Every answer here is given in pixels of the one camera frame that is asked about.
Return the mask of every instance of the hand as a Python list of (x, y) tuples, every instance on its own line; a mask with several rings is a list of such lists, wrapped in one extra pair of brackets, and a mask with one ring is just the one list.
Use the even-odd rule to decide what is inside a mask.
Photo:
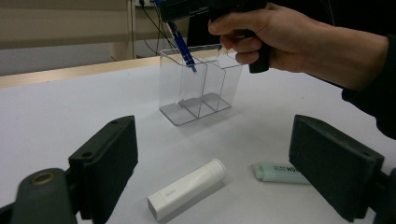
[[(244, 38), (246, 29), (257, 37)], [(333, 27), (272, 3), (229, 13), (210, 22), (208, 30), (221, 35), (224, 48), (238, 52), (240, 63), (255, 62), (263, 41), (272, 47), (270, 67), (308, 73), (356, 91), (380, 73), (388, 53), (384, 36)]]

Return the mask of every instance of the sleeve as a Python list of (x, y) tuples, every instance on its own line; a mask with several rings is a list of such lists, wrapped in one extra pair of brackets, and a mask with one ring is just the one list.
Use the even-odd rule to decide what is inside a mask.
[(387, 35), (387, 38), (389, 50), (381, 74), (362, 91), (344, 89), (342, 97), (375, 117), (378, 130), (396, 139), (396, 35)]

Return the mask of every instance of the blue pen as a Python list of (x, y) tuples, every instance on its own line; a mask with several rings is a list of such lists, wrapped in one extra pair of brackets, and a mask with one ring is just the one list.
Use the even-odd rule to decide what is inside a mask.
[[(156, 7), (160, 5), (163, 0), (154, 0)], [(186, 43), (184, 42), (183, 36), (181, 35), (180, 31), (177, 29), (176, 24), (173, 21), (169, 21), (166, 23), (169, 31), (171, 32), (172, 37), (175, 40), (177, 45), (178, 51), (180, 51), (181, 56), (183, 57), (184, 62), (186, 65), (192, 69), (194, 73), (197, 72), (195, 68), (195, 62), (192, 58), (189, 49), (187, 48)]]

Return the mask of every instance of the table surface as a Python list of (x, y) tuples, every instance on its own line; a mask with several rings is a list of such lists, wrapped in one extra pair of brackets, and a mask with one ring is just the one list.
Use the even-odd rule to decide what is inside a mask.
[[(251, 164), (288, 162), (296, 114), (331, 124), (396, 166), (396, 142), (341, 90), (305, 74), (244, 66), (233, 107), (175, 127), (160, 112), (159, 59), (0, 77), (0, 206), (36, 171), (67, 158), (109, 121), (135, 115), (139, 163), (107, 223), (157, 223), (147, 197), (213, 158), (224, 186), (168, 223), (347, 223), (312, 186), (257, 181)], [(373, 223), (374, 212), (355, 223)]]

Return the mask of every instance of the clear plastic container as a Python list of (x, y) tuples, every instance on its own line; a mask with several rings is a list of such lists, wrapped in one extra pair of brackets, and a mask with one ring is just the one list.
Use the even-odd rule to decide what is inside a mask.
[(196, 73), (178, 49), (161, 51), (160, 110), (174, 124), (230, 108), (242, 65), (220, 45), (189, 48)]

